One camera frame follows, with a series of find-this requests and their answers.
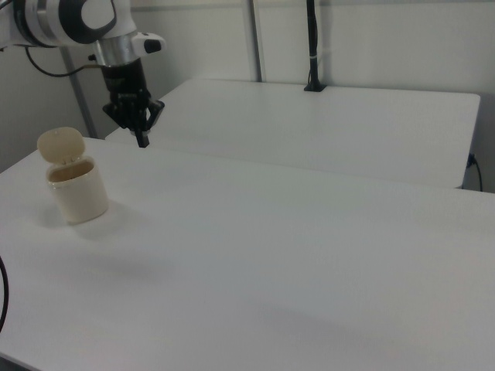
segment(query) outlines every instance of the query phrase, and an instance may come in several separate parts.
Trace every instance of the black cable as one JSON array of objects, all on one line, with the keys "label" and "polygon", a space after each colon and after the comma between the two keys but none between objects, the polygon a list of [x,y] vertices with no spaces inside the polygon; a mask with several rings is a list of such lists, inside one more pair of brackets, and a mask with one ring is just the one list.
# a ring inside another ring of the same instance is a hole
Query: black cable
[{"label": "black cable", "polygon": [[31,57],[31,53],[29,52],[29,47],[26,46],[26,55],[28,56],[28,59],[29,59],[29,62],[31,62],[31,64],[41,73],[47,75],[47,76],[50,76],[50,77],[68,77],[68,76],[72,76],[72,75],[75,75],[76,73],[84,70],[85,68],[88,68],[88,66],[82,66],[82,67],[79,67],[77,70],[74,70],[72,72],[69,72],[69,73],[50,73],[50,72],[47,72],[45,71],[43,68],[41,68],[40,66],[38,66],[36,64],[36,62],[34,61],[34,59]]},{"label": "black cable", "polygon": [[9,279],[7,278],[7,270],[3,264],[2,257],[0,257],[0,271],[2,272],[3,279],[3,306],[2,315],[0,316],[0,332],[2,332],[5,319],[7,318],[7,309],[9,307]]},{"label": "black cable", "polygon": [[4,2],[3,4],[0,4],[0,10],[2,10],[4,7],[6,7],[8,4],[12,3],[14,0],[8,0],[7,2]]},{"label": "black cable", "polygon": [[483,180],[481,179],[480,165],[478,164],[478,161],[476,159],[473,160],[473,164],[476,165],[476,168],[478,169],[478,177],[480,178],[480,192],[482,192],[483,191]]}]

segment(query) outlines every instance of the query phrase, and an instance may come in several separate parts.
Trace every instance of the open lid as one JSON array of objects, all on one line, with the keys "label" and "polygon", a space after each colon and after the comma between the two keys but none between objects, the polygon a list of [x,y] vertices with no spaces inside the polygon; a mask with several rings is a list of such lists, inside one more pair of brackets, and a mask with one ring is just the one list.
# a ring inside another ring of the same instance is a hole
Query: open lid
[{"label": "open lid", "polygon": [[85,149],[83,136],[74,128],[53,129],[38,138],[39,153],[53,164],[74,162]]}]

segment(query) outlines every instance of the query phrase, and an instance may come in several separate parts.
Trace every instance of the white table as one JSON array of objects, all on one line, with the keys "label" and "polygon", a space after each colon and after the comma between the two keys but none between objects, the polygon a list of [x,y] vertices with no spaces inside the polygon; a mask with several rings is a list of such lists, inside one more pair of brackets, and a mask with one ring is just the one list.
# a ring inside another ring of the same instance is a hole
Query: white table
[{"label": "white table", "polygon": [[[162,100],[153,147],[447,188],[463,182],[480,104],[473,94],[215,80]],[[107,140],[136,145],[122,129]]]},{"label": "white table", "polygon": [[0,175],[0,353],[41,371],[492,371],[495,197],[87,141],[112,199],[61,220]]}]

